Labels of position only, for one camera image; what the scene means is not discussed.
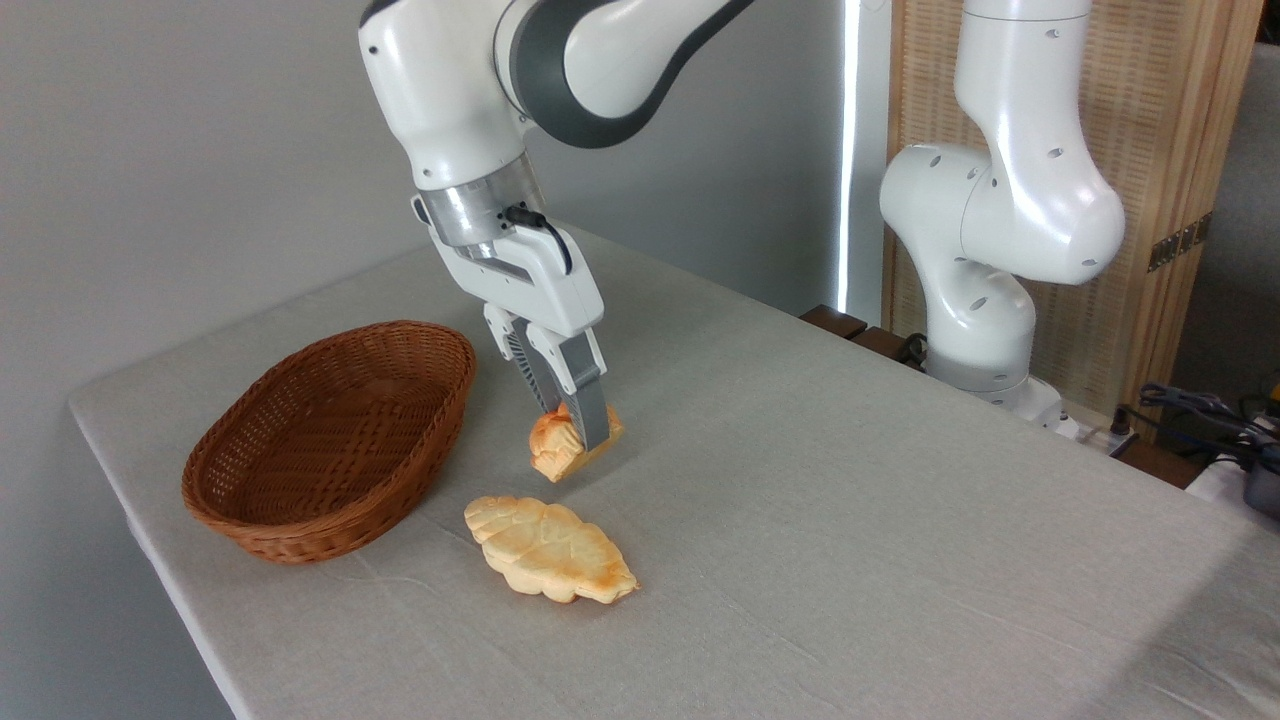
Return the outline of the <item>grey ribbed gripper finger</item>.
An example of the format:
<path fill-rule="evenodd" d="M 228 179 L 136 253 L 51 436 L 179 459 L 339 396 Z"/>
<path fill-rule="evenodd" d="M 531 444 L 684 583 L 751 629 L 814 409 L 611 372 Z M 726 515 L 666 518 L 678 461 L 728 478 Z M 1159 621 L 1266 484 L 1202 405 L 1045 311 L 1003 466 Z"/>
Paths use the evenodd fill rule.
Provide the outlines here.
<path fill-rule="evenodd" d="M 567 366 L 561 345 L 566 338 L 498 305 L 485 305 L 484 316 L 503 359 L 515 361 L 540 409 L 557 410 L 564 400 L 561 375 Z"/>
<path fill-rule="evenodd" d="M 527 340 L 541 356 L 570 411 L 586 451 L 603 446 L 611 437 L 611 424 L 602 377 L 605 363 L 590 328 L 575 336 L 562 336 L 538 324 L 527 325 Z"/>

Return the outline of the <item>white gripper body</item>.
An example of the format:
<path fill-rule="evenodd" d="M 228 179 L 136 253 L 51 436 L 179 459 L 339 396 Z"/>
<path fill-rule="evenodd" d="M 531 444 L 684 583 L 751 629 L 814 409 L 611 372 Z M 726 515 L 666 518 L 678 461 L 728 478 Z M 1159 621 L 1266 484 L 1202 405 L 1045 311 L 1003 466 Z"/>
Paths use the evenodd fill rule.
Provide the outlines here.
<path fill-rule="evenodd" d="M 490 252 L 471 258 L 470 247 L 443 242 L 431 219 L 431 240 L 454 282 L 465 292 L 532 324 L 572 337 L 595 325 L 604 304 L 589 265 L 566 231 L 506 222 Z"/>

